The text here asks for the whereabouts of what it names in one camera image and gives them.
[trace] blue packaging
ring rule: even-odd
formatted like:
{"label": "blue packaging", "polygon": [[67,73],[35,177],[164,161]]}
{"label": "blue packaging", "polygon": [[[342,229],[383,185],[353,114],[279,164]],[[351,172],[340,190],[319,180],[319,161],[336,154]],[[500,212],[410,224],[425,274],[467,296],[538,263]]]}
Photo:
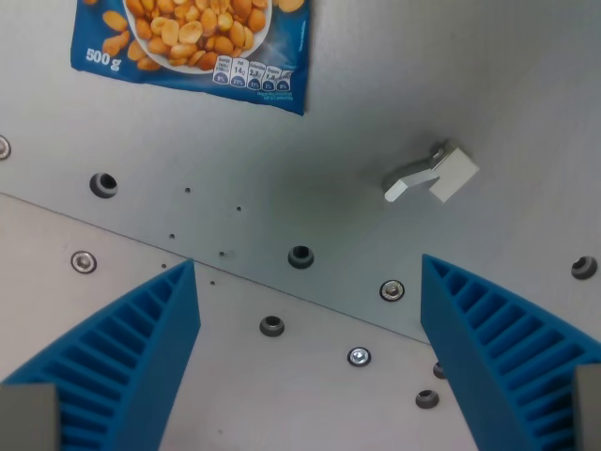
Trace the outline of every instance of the blue packaging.
{"label": "blue packaging", "polygon": [[71,66],[304,113],[309,0],[78,0]]}

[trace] countersunk screw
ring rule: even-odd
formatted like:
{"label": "countersunk screw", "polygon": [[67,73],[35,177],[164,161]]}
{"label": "countersunk screw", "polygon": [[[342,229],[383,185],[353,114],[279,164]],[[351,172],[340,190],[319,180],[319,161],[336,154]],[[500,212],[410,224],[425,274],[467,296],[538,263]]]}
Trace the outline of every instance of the countersunk screw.
{"label": "countersunk screw", "polygon": [[389,280],[379,288],[379,295],[384,301],[393,303],[405,295],[405,287],[398,280]]}
{"label": "countersunk screw", "polygon": [[372,361],[372,354],[366,348],[353,348],[348,352],[347,360],[353,366],[367,366]]}

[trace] gray metal wall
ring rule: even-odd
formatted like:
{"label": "gray metal wall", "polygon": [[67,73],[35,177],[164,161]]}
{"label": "gray metal wall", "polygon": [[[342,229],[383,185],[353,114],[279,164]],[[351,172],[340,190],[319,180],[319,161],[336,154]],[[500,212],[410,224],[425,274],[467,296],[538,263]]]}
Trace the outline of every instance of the gray metal wall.
{"label": "gray metal wall", "polygon": [[[76,72],[74,10],[3,6],[1,192],[419,340],[424,252],[595,332],[597,287],[569,269],[599,250],[601,3],[315,1],[305,117]],[[447,136],[478,175],[387,204],[382,178]]]}

